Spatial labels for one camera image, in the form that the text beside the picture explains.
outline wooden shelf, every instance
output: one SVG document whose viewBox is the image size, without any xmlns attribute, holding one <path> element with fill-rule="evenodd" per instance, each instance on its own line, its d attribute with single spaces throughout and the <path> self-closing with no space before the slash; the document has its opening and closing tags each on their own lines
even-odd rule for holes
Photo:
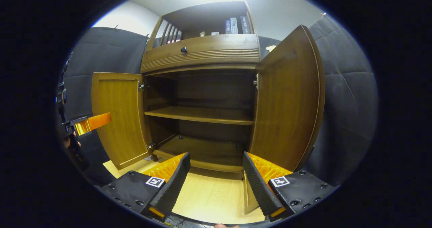
<svg viewBox="0 0 432 228">
<path fill-rule="evenodd" d="M 200 139 L 195 137 L 175 136 L 164 143 L 153 154 L 163 158 L 189 152 L 190 164 L 194 167 L 215 171 L 241 172 L 243 171 L 243 148 L 236 143 Z"/>
<path fill-rule="evenodd" d="M 153 111 L 146 111 L 148 116 L 158 116 L 196 122 L 212 122 L 235 125 L 252 125 L 252 117 L 246 110 L 223 108 L 197 108 L 185 106 L 169 106 Z"/>
</svg>

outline open cabinet door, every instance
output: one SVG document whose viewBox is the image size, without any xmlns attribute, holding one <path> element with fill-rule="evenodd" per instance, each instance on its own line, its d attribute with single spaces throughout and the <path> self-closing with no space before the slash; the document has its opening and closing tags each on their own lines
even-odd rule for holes
<svg viewBox="0 0 432 228">
<path fill-rule="evenodd" d="M 151 154 L 145 146 L 150 139 L 144 122 L 144 90 L 138 90 L 138 82 L 142 82 L 141 74 L 93 74 L 93 114 L 111 113 L 111 122 L 98 128 L 98 135 L 118 170 Z"/>
<path fill-rule="evenodd" d="M 309 30 L 298 26 L 257 69 L 250 153 L 297 171 L 312 150 L 324 109 L 321 57 Z"/>
</svg>

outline wooden floor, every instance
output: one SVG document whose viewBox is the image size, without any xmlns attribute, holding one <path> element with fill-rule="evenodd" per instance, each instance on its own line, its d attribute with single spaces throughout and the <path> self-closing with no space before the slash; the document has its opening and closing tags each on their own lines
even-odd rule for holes
<svg viewBox="0 0 432 228">
<path fill-rule="evenodd" d="M 166 159 L 159 158 L 159 163 Z M 158 162 L 141 160 L 118 171 L 111 161 L 104 166 L 114 177 L 128 171 L 143 172 Z M 244 224 L 264 220 L 261 209 L 244 214 L 242 173 L 212 171 L 191 167 L 177 198 L 174 213 L 204 222 Z"/>
</svg>

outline metal hinge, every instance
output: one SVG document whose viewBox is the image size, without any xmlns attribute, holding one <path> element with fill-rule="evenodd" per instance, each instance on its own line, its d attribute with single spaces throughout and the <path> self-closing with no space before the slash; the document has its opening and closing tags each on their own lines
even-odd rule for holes
<svg viewBox="0 0 432 228">
<path fill-rule="evenodd" d="M 153 142 L 148 143 L 148 145 L 145 145 L 145 147 L 147 148 L 147 151 L 149 150 L 153 150 L 153 147 L 155 147 L 156 144 Z"/>
<path fill-rule="evenodd" d="M 141 83 L 140 81 L 138 81 L 138 91 L 141 91 L 141 89 L 145 88 L 145 87 L 150 87 L 150 86 L 145 85 L 145 84 Z"/>
<path fill-rule="evenodd" d="M 252 83 L 255 85 L 256 89 L 258 89 L 258 74 L 255 75 L 255 80 Z"/>
</svg>

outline book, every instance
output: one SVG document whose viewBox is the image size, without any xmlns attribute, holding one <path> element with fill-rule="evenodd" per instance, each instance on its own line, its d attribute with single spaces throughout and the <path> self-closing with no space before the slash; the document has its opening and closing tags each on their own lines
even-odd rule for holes
<svg viewBox="0 0 432 228">
<path fill-rule="evenodd" d="M 249 21 L 246 16 L 240 16 L 240 22 L 242 23 L 243 34 L 250 34 Z"/>
<path fill-rule="evenodd" d="M 225 20 L 225 34 L 231 34 L 231 21 Z"/>
<path fill-rule="evenodd" d="M 231 20 L 231 34 L 238 34 L 237 30 L 237 18 L 230 18 Z"/>
</svg>

